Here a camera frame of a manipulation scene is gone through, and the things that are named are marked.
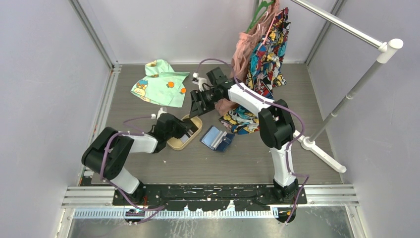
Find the beige oval tray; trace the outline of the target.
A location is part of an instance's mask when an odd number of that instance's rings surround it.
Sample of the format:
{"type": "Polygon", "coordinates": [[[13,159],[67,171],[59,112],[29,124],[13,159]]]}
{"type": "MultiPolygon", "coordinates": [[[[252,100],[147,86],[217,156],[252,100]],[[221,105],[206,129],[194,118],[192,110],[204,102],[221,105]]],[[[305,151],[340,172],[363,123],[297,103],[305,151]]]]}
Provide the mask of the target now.
{"type": "MultiPolygon", "coordinates": [[[[189,116],[186,115],[182,119],[189,119],[189,116]]],[[[193,118],[191,118],[191,120],[196,124],[196,126],[198,127],[198,130],[196,131],[195,135],[193,136],[193,139],[190,142],[192,142],[199,135],[199,133],[202,131],[202,128],[203,128],[203,122],[199,117],[193,117],[193,118]]],[[[175,137],[170,138],[167,141],[167,145],[169,145],[172,149],[174,149],[176,151],[183,150],[188,144],[183,144],[180,141],[180,139],[175,138],[175,137]]]]}

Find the navy blue card holder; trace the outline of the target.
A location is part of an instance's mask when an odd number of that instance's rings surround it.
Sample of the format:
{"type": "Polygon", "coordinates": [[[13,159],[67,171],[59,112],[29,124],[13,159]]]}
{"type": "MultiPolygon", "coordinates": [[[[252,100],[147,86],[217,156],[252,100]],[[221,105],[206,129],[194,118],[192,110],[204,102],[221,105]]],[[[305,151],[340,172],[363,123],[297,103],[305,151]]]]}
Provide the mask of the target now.
{"type": "Polygon", "coordinates": [[[200,142],[213,151],[224,152],[232,143],[235,134],[211,126],[200,138],[200,142]]]}

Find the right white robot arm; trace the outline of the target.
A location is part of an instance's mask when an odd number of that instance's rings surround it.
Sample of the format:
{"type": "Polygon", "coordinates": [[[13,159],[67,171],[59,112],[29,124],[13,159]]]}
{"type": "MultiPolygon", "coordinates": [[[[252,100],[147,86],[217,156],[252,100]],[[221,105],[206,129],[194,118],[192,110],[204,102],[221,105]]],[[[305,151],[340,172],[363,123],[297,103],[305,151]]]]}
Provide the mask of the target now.
{"type": "Polygon", "coordinates": [[[209,71],[207,77],[211,83],[208,89],[190,92],[189,115],[204,115],[214,110],[216,102],[221,99],[228,99],[256,115],[261,140],[270,149],[273,159],[276,200],[286,204],[293,198],[298,199],[303,188],[299,186],[299,175],[293,169],[291,147],[296,140],[292,116],[299,116],[288,108],[284,100],[274,101],[259,95],[236,77],[228,78],[219,67],[209,71]]]}

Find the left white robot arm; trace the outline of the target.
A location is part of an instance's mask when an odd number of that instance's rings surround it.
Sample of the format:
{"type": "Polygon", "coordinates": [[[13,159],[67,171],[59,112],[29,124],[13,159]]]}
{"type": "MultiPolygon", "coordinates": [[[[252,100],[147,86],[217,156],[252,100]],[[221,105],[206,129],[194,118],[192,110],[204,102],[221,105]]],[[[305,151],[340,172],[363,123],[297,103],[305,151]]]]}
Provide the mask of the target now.
{"type": "Polygon", "coordinates": [[[128,172],[125,162],[131,153],[154,154],[163,150],[170,139],[186,142],[199,130],[190,118],[179,119],[163,113],[149,132],[131,134],[105,127],[81,158],[81,163],[116,185],[133,205],[145,197],[144,184],[128,172]]]}

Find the green cartoon child shirt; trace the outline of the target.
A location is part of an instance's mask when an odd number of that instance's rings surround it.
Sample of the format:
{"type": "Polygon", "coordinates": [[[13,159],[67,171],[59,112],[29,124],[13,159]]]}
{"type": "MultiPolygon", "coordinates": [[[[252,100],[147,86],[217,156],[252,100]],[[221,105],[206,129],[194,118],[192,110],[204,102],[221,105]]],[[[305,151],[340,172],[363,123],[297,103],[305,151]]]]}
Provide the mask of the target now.
{"type": "Polygon", "coordinates": [[[160,106],[183,106],[187,93],[183,82],[189,72],[177,72],[167,61],[157,59],[145,65],[145,74],[130,90],[134,96],[160,106]]]}

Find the colourful comic print garment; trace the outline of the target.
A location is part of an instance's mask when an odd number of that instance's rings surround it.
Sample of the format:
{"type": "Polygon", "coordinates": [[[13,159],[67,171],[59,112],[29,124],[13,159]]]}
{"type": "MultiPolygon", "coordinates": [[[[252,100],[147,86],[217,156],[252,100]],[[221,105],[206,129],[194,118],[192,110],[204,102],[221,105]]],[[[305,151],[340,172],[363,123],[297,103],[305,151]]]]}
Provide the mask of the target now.
{"type": "MultiPolygon", "coordinates": [[[[286,85],[281,73],[287,48],[290,21],[289,9],[280,9],[254,47],[249,59],[245,82],[250,90],[268,99],[273,99],[273,88],[286,85]]],[[[215,108],[220,114],[219,121],[234,134],[248,134],[259,130],[256,115],[244,107],[227,99],[220,100],[215,108]]]]}

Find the pink hanging garment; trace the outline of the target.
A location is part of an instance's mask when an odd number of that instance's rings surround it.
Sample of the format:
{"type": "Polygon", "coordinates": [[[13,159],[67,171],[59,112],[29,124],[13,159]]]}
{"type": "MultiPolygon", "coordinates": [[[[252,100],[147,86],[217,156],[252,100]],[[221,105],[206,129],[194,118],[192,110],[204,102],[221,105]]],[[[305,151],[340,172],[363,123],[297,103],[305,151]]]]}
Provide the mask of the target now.
{"type": "Polygon", "coordinates": [[[231,65],[238,81],[245,82],[251,53],[260,41],[262,35],[267,32],[267,28],[269,27],[273,17],[279,12],[280,1],[275,0],[250,30],[239,33],[239,40],[236,44],[236,50],[231,60],[231,65]]]}

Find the green clothes hanger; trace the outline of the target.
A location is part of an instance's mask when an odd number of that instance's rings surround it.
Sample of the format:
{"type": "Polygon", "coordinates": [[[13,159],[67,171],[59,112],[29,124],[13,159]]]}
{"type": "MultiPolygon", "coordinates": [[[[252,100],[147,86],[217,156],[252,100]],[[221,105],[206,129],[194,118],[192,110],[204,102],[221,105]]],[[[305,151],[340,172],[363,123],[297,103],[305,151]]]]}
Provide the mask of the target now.
{"type": "Polygon", "coordinates": [[[275,3],[274,0],[257,0],[251,22],[245,32],[249,32],[263,16],[263,14],[268,10],[269,6],[275,3]]]}

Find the white clothes rack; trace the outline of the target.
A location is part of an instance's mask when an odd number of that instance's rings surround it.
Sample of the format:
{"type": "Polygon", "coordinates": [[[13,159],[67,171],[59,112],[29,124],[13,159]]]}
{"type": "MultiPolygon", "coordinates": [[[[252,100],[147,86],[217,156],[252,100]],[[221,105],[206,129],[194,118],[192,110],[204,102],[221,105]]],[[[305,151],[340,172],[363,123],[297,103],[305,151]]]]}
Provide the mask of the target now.
{"type": "Polygon", "coordinates": [[[372,70],[379,70],[381,64],[377,58],[382,54],[381,49],[395,36],[382,33],[387,27],[378,18],[378,13],[372,13],[376,9],[372,1],[339,0],[336,2],[341,5],[339,11],[326,18],[324,15],[328,11],[309,1],[297,0],[295,3],[329,25],[307,66],[321,118],[328,121],[315,129],[319,135],[328,136],[331,146],[331,152],[323,152],[321,159],[343,174],[351,165],[338,146],[355,138],[351,131],[357,129],[357,123],[352,120],[368,116],[368,108],[351,115],[367,95],[359,81],[367,76],[372,80],[379,79],[379,73],[372,70]]]}

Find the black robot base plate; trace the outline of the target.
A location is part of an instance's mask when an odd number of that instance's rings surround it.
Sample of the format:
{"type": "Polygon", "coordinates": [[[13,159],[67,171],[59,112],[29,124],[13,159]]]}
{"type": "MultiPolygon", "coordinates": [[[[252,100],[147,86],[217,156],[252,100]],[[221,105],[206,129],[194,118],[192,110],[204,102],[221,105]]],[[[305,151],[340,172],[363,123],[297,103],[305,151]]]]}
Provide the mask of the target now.
{"type": "Polygon", "coordinates": [[[163,206],[166,211],[224,211],[233,204],[235,211],[264,211],[271,205],[306,204],[304,191],[282,198],[269,184],[146,184],[128,199],[116,191],[113,205],[131,203],[150,209],[163,206]]]}

